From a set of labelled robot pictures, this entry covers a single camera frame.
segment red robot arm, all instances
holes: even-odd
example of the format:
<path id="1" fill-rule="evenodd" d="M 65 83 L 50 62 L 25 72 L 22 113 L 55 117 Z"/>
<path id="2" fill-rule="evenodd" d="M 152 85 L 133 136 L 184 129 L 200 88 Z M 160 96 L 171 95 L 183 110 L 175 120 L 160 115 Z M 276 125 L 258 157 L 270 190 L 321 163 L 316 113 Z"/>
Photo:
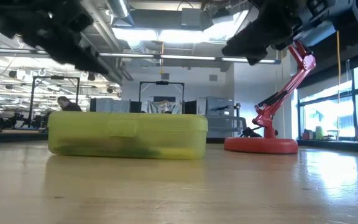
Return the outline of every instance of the red robot arm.
<path id="1" fill-rule="evenodd" d="M 296 40 L 293 45 L 289 46 L 292 56 L 298 64 L 298 72 L 292 76 L 291 80 L 283 87 L 283 89 L 258 105 L 255 105 L 258 116 L 252 122 L 258 126 L 265 128 L 265 138 L 275 138 L 275 130 L 273 128 L 273 117 L 277 110 L 283 105 L 284 101 L 291 95 L 295 88 L 305 79 L 305 77 L 316 67 L 316 60 L 312 52 Z"/>

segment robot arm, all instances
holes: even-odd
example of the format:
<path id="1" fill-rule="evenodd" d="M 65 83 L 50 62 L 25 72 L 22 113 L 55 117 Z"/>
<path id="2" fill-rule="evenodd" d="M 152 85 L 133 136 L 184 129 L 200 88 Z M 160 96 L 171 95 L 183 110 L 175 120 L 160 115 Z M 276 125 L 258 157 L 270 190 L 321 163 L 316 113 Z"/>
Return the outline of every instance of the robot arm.
<path id="1" fill-rule="evenodd" d="M 99 53 L 80 46 L 80 32 L 93 23 L 78 0 L 0 1 L 0 33 L 15 35 L 34 48 L 41 47 L 59 63 L 79 70 L 106 74 Z"/>
<path id="2" fill-rule="evenodd" d="M 251 65 L 267 55 L 267 47 L 283 50 L 301 40 L 312 46 L 336 30 L 358 22 L 356 0 L 250 0 L 258 18 L 227 42 L 222 53 L 247 57 Z"/>
<path id="3" fill-rule="evenodd" d="M 252 122 L 265 128 L 265 138 L 275 138 L 276 134 L 273 129 L 274 114 L 310 71 L 316 67 L 316 60 L 311 54 L 311 51 L 299 40 L 296 40 L 293 45 L 290 45 L 289 50 L 298 64 L 298 72 L 292 76 L 291 80 L 281 91 L 273 94 L 258 105 L 255 105 L 258 116 L 253 119 Z"/>

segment yellow-green plastic container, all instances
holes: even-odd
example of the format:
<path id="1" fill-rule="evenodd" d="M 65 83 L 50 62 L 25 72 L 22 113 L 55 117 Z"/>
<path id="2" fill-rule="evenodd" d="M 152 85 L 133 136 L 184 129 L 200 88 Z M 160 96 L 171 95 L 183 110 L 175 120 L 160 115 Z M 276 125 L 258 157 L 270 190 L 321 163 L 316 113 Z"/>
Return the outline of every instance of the yellow-green plastic container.
<path id="1" fill-rule="evenodd" d="M 66 156 L 201 159 L 208 122 L 190 114 L 54 112 L 49 150 Z"/>

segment yellow cable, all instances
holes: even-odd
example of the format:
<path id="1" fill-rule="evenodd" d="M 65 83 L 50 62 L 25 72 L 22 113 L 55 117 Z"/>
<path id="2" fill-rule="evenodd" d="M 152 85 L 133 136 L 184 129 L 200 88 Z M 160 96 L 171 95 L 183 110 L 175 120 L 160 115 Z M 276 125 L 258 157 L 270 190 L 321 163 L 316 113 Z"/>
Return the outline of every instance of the yellow cable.
<path id="1" fill-rule="evenodd" d="M 161 55 L 164 54 L 164 42 L 162 41 L 162 49 L 161 49 Z M 161 71 L 160 74 L 164 73 L 163 71 L 163 63 L 164 63 L 164 59 L 161 59 Z"/>
<path id="2" fill-rule="evenodd" d="M 283 51 L 281 51 L 281 60 L 283 60 Z M 281 84 L 284 86 L 284 67 L 283 63 L 281 63 Z M 284 130 L 284 138 L 285 138 L 285 102 L 283 103 L 283 130 Z"/>
<path id="3" fill-rule="evenodd" d="M 341 48 L 340 48 L 340 42 L 339 42 L 339 31 L 336 32 L 336 53 L 337 53 L 337 60 L 338 60 L 338 119 L 337 119 L 337 129 L 338 133 L 336 136 L 336 140 L 339 140 L 339 102 L 341 98 L 339 97 L 340 86 L 341 86 Z"/>

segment desk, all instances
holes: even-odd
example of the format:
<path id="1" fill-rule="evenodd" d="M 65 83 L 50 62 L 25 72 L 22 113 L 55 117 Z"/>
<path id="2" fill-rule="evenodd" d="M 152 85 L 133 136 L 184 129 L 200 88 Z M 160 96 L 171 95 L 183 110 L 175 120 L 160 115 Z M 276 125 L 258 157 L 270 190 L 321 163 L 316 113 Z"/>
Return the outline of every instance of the desk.
<path id="1" fill-rule="evenodd" d="M 60 157 L 0 144 L 0 223 L 358 223 L 358 153 L 303 147 L 202 161 Z"/>

